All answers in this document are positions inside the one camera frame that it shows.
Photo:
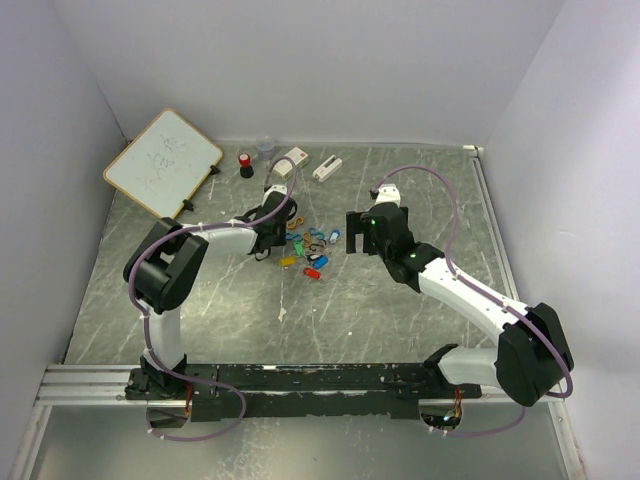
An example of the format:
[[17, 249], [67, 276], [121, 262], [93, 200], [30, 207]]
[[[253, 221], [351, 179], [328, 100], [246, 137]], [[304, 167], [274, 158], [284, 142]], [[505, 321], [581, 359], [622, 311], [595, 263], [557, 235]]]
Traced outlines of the red key tag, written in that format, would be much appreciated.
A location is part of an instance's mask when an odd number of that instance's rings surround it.
[[322, 278], [321, 273], [318, 270], [313, 269], [313, 268], [304, 268], [303, 269], [303, 273], [307, 277], [309, 277], [311, 279], [314, 279], [314, 280], [320, 280]]

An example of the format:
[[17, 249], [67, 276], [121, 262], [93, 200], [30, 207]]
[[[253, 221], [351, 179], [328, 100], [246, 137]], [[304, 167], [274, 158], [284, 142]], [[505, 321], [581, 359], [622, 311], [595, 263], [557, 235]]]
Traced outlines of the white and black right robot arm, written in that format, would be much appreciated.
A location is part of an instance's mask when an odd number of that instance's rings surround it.
[[452, 308], [478, 327], [494, 348], [446, 346], [426, 361], [426, 390], [448, 396], [458, 385], [501, 389], [531, 407], [545, 396], [571, 392], [574, 367], [558, 314], [549, 305], [531, 307], [490, 289], [459, 270], [444, 252], [414, 239], [408, 210], [391, 202], [346, 215], [346, 251], [378, 256], [391, 278]]

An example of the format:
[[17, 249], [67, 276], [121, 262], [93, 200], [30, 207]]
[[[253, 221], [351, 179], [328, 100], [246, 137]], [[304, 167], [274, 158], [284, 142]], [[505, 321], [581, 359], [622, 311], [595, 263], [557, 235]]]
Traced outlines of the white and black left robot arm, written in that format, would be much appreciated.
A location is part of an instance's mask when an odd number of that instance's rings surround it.
[[178, 397], [187, 385], [181, 305], [205, 256], [267, 256], [272, 248], [286, 244], [286, 223], [296, 213], [295, 200], [284, 186], [276, 185], [265, 191], [258, 207], [242, 216], [209, 225], [183, 225], [166, 217], [144, 238], [123, 275], [143, 322], [141, 369], [162, 398]]

